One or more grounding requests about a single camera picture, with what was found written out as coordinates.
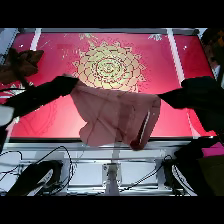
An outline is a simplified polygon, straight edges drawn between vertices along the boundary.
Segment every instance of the pink object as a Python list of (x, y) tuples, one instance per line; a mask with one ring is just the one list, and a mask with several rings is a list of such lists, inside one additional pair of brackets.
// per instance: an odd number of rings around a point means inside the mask
[(87, 122), (79, 134), (89, 146), (122, 141), (143, 149), (160, 113), (160, 98), (152, 94), (93, 88), (79, 81), (71, 96)]
[(202, 152), (204, 157), (224, 155), (224, 147), (218, 142), (210, 148), (203, 148)]

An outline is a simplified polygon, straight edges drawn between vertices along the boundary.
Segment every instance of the gold floral pattern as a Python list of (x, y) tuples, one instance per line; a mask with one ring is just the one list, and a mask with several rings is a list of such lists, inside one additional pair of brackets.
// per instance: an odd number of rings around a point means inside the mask
[(141, 55), (131, 52), (131, 47), (121, 47), (120, 42), (109, 45), (104, 41), (100, 46), (91, 42), (88, 52), (79, 50), (74, 75), (91, 87), (138, 92), (137, 82), (145, 81), (141, 71), (146, 67), (139, 63)]

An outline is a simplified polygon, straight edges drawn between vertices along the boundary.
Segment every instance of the red tabletop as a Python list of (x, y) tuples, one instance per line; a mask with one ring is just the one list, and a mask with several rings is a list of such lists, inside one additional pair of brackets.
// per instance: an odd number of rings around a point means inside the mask
[[(28, 50), (33, 37), (34, 34), (19, 34), (13, 47), (19, 52)], [(185, 78), (213, 77), (198, 37), (182, 35), (174, 37)], [(151, 34), (42, 33), (37, 45), (37, 50), (44, 50), (38, 63), (39, 72), (27, 79), (37, 86), (51, 81), (63, 73), (83, 77), (83, 74), (88, 72), (85, 70), (85, 66), (80, 66), (80, 64), (88, 63), (85, 53), (91, 51), (93, 56), (97, 54), (101, 57), (100, 46), (110, 46), (110, 53), (115, 55), (116, 60), (121, 55), (116, 52), (128, 54), (130, 59), (128, 63), (136, 68), (135, 72), (138, 74), (138, 80), (133, 79), (131, 74), (129, 75), (131, 84), (128, 91), (159, 94), (180, 88), (167, 35)], [(86, 83), (96, 87), (102, 85), (102, 83), (90, 81)], [(13, 85), (19, 87), (19, 82), (15, 82)], [(1, 93), (0, 96), (7, 97), (10, 94)], [(70, 95), (60, 97), (20, 118), (17, 122), (11, 137), (78, 138), (80, 128), (85, 125)], [(214, 132), (204, 131), (193, 110), (176, 110), (162, 101), (160, 117), (152, 137), (191, 137), (195, 133), (199, 133), (201, 136), (215, 135)]]

